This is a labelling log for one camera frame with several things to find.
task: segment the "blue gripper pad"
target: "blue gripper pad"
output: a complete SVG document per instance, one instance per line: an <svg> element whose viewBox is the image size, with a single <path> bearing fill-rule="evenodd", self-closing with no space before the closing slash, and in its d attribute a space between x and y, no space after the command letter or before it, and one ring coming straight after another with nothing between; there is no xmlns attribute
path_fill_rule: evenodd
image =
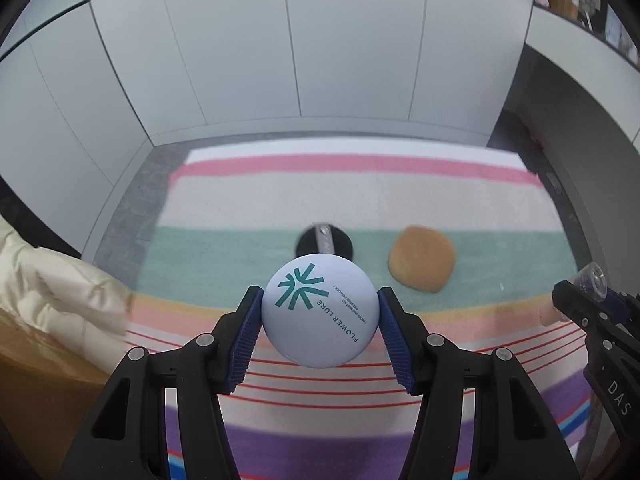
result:
<svg viewBox="0 0 640 480"><path fill-rule="evenodd" d="M262 327L262 295L264 291L258 288L253 301L247 310L242 325L238 331L230 351L228 362L228 373L226 375L225 386L230 392L236 389L238 384L244 381L249 360L254 353L255 342Z"/></svg>
<svg viewBox="0 0 640 480"><path fill-rule="evenodd" d="M380 303L380 333L385 342L386 352L389 354L391 365L398 383L404 386L409 394L414 393L416 381L412 365L412 352L402 335L398 320L386 299L382 289L378 291Z"/></svg>

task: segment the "striped rug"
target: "striped rug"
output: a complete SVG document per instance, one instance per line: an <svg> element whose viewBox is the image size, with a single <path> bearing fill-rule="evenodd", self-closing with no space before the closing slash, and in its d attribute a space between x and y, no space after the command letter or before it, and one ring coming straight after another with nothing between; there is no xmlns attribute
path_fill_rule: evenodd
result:
<svg viewBox="0 0 640 480"><path fill-rule="evenodd" d="M178 348L265 286L313 222L345 229L354 261L390 285L430 332L461 348L507 346L542 393L567 445L584 434L590 388L584 335L544 328L537 309L575 272L558 214L513 153L437 142L298 139L192 152L170 192L140 277L130 345ZM458 260L446 287L404 287L386 259L398 233L421 224L447 234ZM395 381L382 338L337 368L288 362L262 333L245 382L221 397L230 445L246 479L397 478L420 398ZM175 479L184 478L175 393L167 393ZM466 478L474 392L464 395L454 478Z"/></svg>

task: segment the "white wall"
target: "white wall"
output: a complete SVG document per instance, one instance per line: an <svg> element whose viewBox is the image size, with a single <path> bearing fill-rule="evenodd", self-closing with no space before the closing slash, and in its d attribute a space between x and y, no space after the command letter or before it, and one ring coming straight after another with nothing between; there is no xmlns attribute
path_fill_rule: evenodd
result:
<svg viewBox="0 0 640 480"><path fill-rule="evenodd" d="M110 218L106 204L117 204L128 186L122 175L130 181L144 160L136 154L151 147L88 4L36 32L0 63L0 132L2 177L48 227L88 256L87 242L102 237Z"/></svg>
<svg viewBox="0 0 640 480"><path fill-rule="evenodd" d="M532 0L427 0L410 120L491 135Z"/></svg>
<svg viewBox="0 0 640 480"><path fill-rule="evenodd" d="M424 0L288 0L303 117L406 121Z"/></svg>
<svg viewBox="0 0 640 480"><path fill-rule="evenodd" d="M155 144L333 130L482 145L511 84L531 0L92 5Z"/></svg>
<svg viewBox="0 0 640 480"><path fill-rule="evenodd" d="M0 132L2 177L82 251L112 185L60 113L28 43L0 63Z"/></svg>
<svg viewBox="0 0 640 480"><path fill-rule="evenodd" d="M86 1L31 0L0 46L27 38L0 62L0 173L88 258L152 143L333 131L484 146L531 4Z"/></svg>

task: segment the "cardboard box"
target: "cardboard box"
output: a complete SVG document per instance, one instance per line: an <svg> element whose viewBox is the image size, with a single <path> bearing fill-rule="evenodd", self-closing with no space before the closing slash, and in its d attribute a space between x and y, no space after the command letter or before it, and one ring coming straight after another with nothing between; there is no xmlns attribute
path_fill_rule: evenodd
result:
<svg viewBox="0 0 640 480"><path fill-rule="evenodd" d="M578 5L575 5L572 0L549 0L549 7L553 12L562 14L572 20L578 19Z"/></svg>
<svg viewBox="0 0 640 480"><path fill-rule="evenodd" d="M54 480L107 374L0 310L0 377L2 422L36 472Z"/></svg>

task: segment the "cream puffer jacket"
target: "cream puffer jacket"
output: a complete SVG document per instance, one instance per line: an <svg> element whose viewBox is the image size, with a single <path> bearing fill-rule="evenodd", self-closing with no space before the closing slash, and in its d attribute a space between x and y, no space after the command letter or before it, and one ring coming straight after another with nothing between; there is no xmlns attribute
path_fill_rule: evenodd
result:
<svg viewBox="0 0 640 480"><path fill-rule="evenodd" d="M111 374L132 291L90 264L33 248L0 216L0 309Z"/></svg>

